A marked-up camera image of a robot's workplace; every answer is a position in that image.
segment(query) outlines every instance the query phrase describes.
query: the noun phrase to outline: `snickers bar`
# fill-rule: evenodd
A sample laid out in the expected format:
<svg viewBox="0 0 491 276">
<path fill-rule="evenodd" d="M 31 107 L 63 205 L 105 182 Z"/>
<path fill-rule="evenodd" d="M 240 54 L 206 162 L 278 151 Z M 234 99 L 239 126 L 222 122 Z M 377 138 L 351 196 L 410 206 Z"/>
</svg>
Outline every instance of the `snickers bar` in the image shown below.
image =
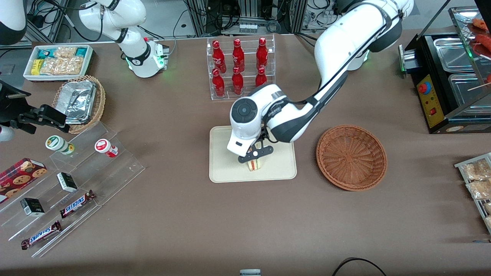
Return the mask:
<svg viewBox="0 0 491 276">
<path fill-rule="evenodd" d="M 27 248 L 31 247 L 33 244 L 39 242 L 40 240 L 48 237 L 49 235 L 57 231 L 61 231 L 61 224 L 59 221 L 56 221 L 53 225 L 37 233 L 36 235 L 32 236 L 30 239 L 23 240 L 21 243 L 22 250 L 26 250 Z"/>
<path fill-rule="evenodd" d="M 88 193 L 85 193 L 82 197 L 75 200 L 72 204 L 68 205 L 65 209 L 60 211 L 61 218 L 66 218 L 71 212 L 79 209 L 82 205 L 86 204 L 89 200 L 95 198 L 95 194 L 90 190 Z"/>
</svg>

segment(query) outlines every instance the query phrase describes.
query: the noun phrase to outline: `cookie box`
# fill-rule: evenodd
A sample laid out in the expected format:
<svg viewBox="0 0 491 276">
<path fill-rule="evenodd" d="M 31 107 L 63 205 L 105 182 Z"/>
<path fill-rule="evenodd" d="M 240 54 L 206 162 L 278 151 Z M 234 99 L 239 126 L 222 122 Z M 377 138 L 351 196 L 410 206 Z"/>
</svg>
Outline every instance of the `cookie box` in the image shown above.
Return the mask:
<svg viewBox="0 0 491 276">
<path fill-rule="evenodd" d="M 32 183 L 47 172 L 44 164 L 23 158 L 0 173 L 0 203 Z"/>
</svg>

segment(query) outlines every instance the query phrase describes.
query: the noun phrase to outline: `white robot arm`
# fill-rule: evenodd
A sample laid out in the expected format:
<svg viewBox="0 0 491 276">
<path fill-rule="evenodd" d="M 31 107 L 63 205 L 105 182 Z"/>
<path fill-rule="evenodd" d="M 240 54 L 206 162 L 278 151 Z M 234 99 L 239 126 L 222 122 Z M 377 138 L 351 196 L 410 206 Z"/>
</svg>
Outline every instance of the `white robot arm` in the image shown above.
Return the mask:
<svg viewBox="0 0 491 276">
<path fill-rule="evenodd" d="M 0 45 L 11 45 L 26 33 L 24 0 L 2 1 L 5 3 L 0 9 Z M 141 0 L 95 0 L 83 4 L 81 9 L 82 23 L 118 43 L 135 75 L 148 78 L 165 69 L 168 49 L 164 51 L 161 44 L 145 41 L 136 28 L 147 16 Z M 75 27 L 66 13 L 63 14 Z"/>
<path fill-rule="evenodd" d="M 241 156 L 241 163 L 247 161 L 243 157 L 260 157 L 257 153 L 254 157 L 247 154 L 264 139 L 262 123 L 280 142 L 297 140 L 344 84 L 347 70 L 361 66 L 363 53 L 379 52 L 397 41 L 402 32 L 401 21 L 413 6 L 414 0 L 364 0 L 352 5 L 315 44 L 315 60 L 321 74 L 319 90 L 305 101 L 294 103 L 276 84 L 270 84 L 238 99 L 230 110 L 232 135 L 227 149 Z M 295 104 L 304 105 L 299 109 Z"/>
<path fill-rule="evenodd" d="M 84 5 L 94 2 L 97 5 L 79 11 L 80 20 L 88 29 L 102 30 L 102 34 L 114 40 L 126 55 L 135 75 L 148 78 L 165 68 L 166 56 L 162 45 L 145 41 L 136 28 L 145 22 L 147 16 L 140 0 L 96 0 Z M 73 26 L 70 18 L 66 15 L 65 18 Z"/>
</svg>

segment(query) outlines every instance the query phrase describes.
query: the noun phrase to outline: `aluminum foil container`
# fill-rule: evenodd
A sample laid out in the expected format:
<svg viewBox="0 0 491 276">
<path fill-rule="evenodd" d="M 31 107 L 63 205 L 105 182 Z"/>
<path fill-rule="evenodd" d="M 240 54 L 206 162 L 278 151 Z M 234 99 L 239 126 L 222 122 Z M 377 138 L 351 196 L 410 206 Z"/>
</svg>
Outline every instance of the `aluminum foil container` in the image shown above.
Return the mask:
<svg viewBox="0 0 491 276">
<path fill-rule="evenodd" d="M 67 124 L 86 124 L 90 121 L 97 85 L 91 81 L 65 84 L 55 109 L 66 115 Z"/>
</svg>

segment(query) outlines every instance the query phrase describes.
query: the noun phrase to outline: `brown table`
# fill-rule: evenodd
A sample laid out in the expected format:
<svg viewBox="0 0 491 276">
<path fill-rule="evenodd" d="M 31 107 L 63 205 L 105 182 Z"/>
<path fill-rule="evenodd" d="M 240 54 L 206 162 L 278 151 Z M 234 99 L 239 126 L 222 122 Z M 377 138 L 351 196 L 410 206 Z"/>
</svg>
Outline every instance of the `brown table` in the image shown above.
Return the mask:
<svg viewBox="0 0 491 276">
<path fill-rule="evenodd" d="M 293 35 L 276 41 L 277 84 L 294 100 L 307 97 L 320 78 L 313 49 Z M 396 46 L 351 72 L 295 142 L 294 179 L 215 184 L 209 131 L 230 124 L 232 103 L 210 100 L 205 42 L 178 41 L 169 69 L 150 79 L 128 70 L 116 44 L 93 44 L 91 74 L 107 92 L 102 121 L 149 168 L 42 258 L 3 238 L 0 275 L 330 275 L 350 256 L 392 276 L 489 275 L 491 245 L 471 243 L 489 235 L 453 164 L 490 152 L 490 135 L 429 135 L 411 80 L 399 76 Z M 39 105 L 59 85 L 26 81 L 24 90 Z M 384 145 L 388 172 L 374 189 L 344 191 L 320 173 L 317 140 L 338 124 L 366 128 Z M 0 169 L 47 158 L 51 134 L 59 132 L 16 131 L 0 143 Z M 339 275 L 372 274 L 350 263 Z"/>
</svg>

